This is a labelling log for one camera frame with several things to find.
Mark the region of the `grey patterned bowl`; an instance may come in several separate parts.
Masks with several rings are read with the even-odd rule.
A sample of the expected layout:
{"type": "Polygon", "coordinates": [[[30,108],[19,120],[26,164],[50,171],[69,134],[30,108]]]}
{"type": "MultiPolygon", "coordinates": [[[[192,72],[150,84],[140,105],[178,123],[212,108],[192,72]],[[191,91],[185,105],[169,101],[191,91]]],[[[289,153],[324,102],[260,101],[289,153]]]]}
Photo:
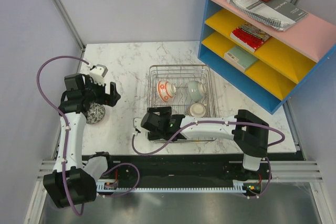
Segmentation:
{"type": "Polygon", "coordinates": [[[87,112],[87,124],[101,122],[106,114],[105,107],[98,103],[92,103],[87,112]]]}

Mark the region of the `orange patterned glass bowl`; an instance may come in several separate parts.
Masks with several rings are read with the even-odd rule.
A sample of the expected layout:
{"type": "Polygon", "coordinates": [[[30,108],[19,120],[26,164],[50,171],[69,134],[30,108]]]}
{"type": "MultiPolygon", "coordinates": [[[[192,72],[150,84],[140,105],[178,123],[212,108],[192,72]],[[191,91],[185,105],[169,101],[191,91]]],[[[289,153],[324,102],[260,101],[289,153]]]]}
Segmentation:
{"type": "Polygon", "coordinates": [[[174,98],[176,94],[175,85],[166,80],[160,80],[156,85],[156,90],[159,98],[163,102],[168,102],[169,100],[174,98]]]}

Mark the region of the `brown patterned bowl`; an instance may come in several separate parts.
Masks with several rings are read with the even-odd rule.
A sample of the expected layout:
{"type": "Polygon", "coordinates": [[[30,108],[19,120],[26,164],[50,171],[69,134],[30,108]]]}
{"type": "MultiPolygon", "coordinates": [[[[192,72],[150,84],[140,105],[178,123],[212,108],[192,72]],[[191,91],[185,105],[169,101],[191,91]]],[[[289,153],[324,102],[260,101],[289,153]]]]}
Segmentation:
{"type": "Polygon", "coordinates": [[[207,106],[201,103],[194,103],[186,109],[185,115],[195,118],[206,118],[209,117],[209,111],[207,106]]]}

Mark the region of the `green glass bowl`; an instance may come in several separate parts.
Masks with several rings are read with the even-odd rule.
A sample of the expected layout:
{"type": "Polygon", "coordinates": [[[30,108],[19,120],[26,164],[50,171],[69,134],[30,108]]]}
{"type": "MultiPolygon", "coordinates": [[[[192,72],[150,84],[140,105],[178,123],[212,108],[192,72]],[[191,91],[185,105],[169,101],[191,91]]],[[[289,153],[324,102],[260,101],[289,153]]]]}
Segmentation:
{"type": "Polygon", "coordinates": [[[187,87],[190,97],[195,103],[200,102],[207,95],[206,85],[199,81],[191,80],[188,82],[187,87]]]}

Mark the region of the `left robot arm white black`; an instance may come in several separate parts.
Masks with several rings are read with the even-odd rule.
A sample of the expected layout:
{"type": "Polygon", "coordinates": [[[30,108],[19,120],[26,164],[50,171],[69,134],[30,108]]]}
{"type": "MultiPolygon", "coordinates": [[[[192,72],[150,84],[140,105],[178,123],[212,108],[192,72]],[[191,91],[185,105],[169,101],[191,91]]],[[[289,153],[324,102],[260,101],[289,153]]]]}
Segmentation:
{"type": "Polygon", "coordinates": [[[115,165],[108,161],[107,152],[95,153],[86,165],[82,163],[82,141],[90,107],[114,107],[121,98],[114,82],[110,82],[110,92],[106,93],[106,85],[94,82],[88,74],[72,74],[64,81],[66,90],[57,108],[61,122],[60,153],[52,173],[43,178],[44,187],[58,208],[94,201],[100,177],[114,175],[115,165]]]}

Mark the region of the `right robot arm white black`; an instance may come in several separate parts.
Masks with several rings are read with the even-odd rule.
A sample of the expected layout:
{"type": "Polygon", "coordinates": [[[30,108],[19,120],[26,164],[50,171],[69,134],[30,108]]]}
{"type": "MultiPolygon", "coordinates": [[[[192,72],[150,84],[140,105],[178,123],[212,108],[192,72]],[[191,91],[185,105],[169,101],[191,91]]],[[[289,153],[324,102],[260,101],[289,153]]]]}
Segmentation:
{"type": "Polygon", "coordinates": [[[238,110],[228,118],[196,118],[173,114],[170,106],[148,108],[141,127],[149,140],[234,141],[244,153],[240,172],[248,179],[259,173],[261,159],[267,156],[269,124],[248,110],[238,110]]]}

